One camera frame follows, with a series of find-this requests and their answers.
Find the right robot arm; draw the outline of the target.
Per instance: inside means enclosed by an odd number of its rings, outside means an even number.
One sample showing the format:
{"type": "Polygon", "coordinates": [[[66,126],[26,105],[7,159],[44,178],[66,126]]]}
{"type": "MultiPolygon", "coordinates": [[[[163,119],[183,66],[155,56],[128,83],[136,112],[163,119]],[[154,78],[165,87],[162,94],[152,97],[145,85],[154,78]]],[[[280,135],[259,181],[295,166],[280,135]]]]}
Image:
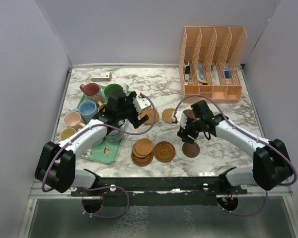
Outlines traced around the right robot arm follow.
{"type": "Polygon", "coordinates": [[[206,101],[191,105],[195,118],[187,117],[184,112],[175,110],[171,119],[180,124],[177,136],[183,142],[194,144],[199,133],[207,139],[211,136],[226,140],[245,152],[253,160],[247,168],[231,168],[220,175],[219,190],[229,194],[239,185],[257,185],[264,190],[271,190],[297,174],[290,162],[283,141],[268,140],[256,136],[236,125],[222,111],[214,115],[206,101]]]}

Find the light brown wooden coaster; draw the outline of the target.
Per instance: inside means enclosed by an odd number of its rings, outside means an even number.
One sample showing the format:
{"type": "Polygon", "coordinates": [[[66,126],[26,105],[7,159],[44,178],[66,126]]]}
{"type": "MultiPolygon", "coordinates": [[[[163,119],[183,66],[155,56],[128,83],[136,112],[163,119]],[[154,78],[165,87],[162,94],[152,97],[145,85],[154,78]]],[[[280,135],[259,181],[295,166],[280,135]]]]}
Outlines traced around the light brown wooden coaster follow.
{"type": "Polygon", "coordinates": [[[153,143],[147,138],[142,138],[135,143],[136,151],[141,155],[150,154],[153,150],[153,143]]]}

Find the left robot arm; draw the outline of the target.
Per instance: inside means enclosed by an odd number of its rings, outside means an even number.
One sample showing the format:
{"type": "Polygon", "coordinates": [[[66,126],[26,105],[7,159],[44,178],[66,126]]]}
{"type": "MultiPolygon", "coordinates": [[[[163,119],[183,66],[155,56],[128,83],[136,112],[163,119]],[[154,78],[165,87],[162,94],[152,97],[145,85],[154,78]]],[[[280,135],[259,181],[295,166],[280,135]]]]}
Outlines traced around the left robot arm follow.
{"type": "Polygon", "coordinates": [[[140,119],[139,115],[148,108],[154,108],[154,104],[144,94],[138,95],[133,91],[126,95],[115,91],[108,98],[107,105],[80,131],[59,143],[46,143],[35,170],[35,178],[41,181],[42,191],[63,193],[76,187],[90,196],[96,195],[100,189],[100,177],[89,170],[76,169],[76,159],[112,130],[124,133],[118,127],[120,121],[127,120],[134,128],[139,128],[148,120],[148,117],[140,119]]]}

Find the woven rattan coaster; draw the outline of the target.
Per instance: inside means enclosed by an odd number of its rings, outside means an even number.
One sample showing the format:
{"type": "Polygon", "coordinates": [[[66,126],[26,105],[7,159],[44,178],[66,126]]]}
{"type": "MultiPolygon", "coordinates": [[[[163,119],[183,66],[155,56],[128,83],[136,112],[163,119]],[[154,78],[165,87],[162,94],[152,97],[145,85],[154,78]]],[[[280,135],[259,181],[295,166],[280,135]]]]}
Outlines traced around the woven rattan coaster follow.
{"type": "Polygon", "coordinates": [[[175,109],[174,108],[168,108],[165,109],[162,112],[162,119],[166,122],[166,123],[173,123],[172,121],[172,115],[174,114],[175,109]]]}
{"type": "MultiPolygon", "coordinates": [[[[154,110],[152,108],[144,110],[140,114],[140,119],[142,119],[144,116],[148,116],[148,120],[144,122],[145,125],[152,125],[153,124],[153,119],[154,119],[154,110]]],[[[159,113],[156,111],[155,113],[155,123],[159,121],[159,113]]]]}

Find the dark walnut coaster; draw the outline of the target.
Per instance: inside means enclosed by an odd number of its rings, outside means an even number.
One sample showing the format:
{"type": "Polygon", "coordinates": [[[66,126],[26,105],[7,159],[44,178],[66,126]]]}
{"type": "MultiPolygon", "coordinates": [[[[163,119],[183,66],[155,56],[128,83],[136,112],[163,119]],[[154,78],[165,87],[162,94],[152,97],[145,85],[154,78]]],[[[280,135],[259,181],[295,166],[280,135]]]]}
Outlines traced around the dark walnut coaster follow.
{"type": "Polygon", "coordinates": [[[184,110],[183,113],[188,117],[192,118],[193,120],[196,120],[196,117],[194,115],[194,112],[190,109],[184,110]]]}
{"type": "Polygon", "coordinates": [[[189,158],[195,158],[200,153],[200,146],[196,142],[194,144],[185,142],[182,146],[182,152],[189,158]]]}

